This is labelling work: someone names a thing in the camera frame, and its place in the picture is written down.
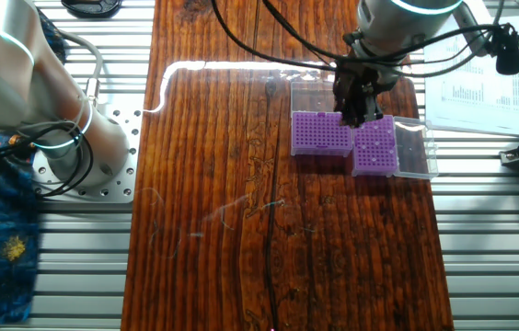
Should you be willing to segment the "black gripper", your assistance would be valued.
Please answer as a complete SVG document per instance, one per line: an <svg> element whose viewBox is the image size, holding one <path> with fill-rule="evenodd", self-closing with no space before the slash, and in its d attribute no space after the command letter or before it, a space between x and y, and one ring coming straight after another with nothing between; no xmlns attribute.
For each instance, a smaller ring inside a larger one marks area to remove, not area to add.
<svg viewBox="0 0 519 331"><path fill-rule="evenodd" d="M382 119L378 96L395 86L398 75L375 65L357 63L356 58L342 57L334 63L332 91L335 108L341 114L340 125L358 128L364 122Z"/></svg>

